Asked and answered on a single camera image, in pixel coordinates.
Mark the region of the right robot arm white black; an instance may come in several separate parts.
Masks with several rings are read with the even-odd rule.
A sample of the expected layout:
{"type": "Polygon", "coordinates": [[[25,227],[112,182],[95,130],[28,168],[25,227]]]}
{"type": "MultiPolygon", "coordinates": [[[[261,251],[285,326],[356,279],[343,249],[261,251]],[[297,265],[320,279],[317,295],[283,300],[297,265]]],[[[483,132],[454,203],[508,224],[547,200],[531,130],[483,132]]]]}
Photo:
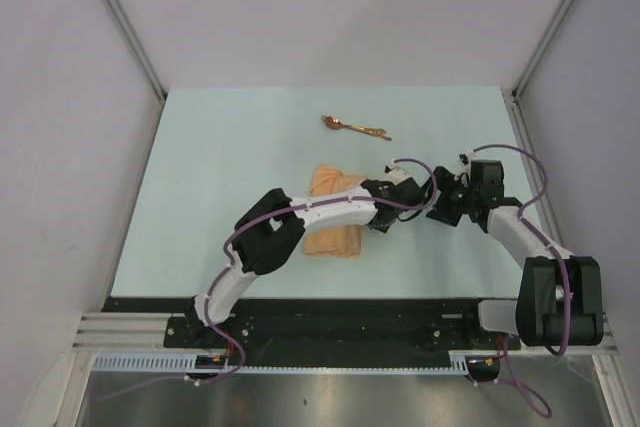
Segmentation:
{"type": "Polygon", "coordinates": [[[427,217],[456,227],[466,216],[496,240],[522,269],[514,300],[485,299],[463,320],[461,335],[484,348],[497,333],[556,355],[570,346],[595,346],[604,337],[600,266],[555,242],[524,213],[522,202],[504,194],[504,168],[495,160],[473,160],[459,174],[439,166],[436,194],[427,217]]]}

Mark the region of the peach satin napkin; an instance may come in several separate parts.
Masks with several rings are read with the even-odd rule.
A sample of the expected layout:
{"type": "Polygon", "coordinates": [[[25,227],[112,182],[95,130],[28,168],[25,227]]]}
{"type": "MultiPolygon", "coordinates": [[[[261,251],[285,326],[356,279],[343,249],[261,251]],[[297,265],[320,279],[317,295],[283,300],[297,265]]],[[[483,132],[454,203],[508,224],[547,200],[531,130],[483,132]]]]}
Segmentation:
{"type": "MultiPolygon", "coordinates": [[[[314,171],[310,195],[312,197],[337,194],[358,187],[366,177],[344,172],[322,164],[314,171]]],[[[319,231],[305,237],[304,253],[315,257],[357,259],[362,249],[363,226],[349,225],[319,231]]]]}

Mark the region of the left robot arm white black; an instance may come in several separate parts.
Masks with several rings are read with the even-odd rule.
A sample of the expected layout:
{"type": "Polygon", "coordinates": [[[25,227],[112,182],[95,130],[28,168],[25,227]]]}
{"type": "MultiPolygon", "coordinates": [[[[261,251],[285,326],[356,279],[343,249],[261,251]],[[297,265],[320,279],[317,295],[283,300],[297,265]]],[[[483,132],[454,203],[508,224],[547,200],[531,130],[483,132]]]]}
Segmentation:
{"type": "Polygon", "coordinates": [[[270,190],[224,242],[227,263],[207,290],[193,298],[186,313],[187,336],[202,347],[214,344],[221,323],[251,284],[284,266],[306,236],[342,227],[386,232],[402,213],[422,209],[427,191],[410,176],[366,179],[346,191],[317,197],[270,190]]]}

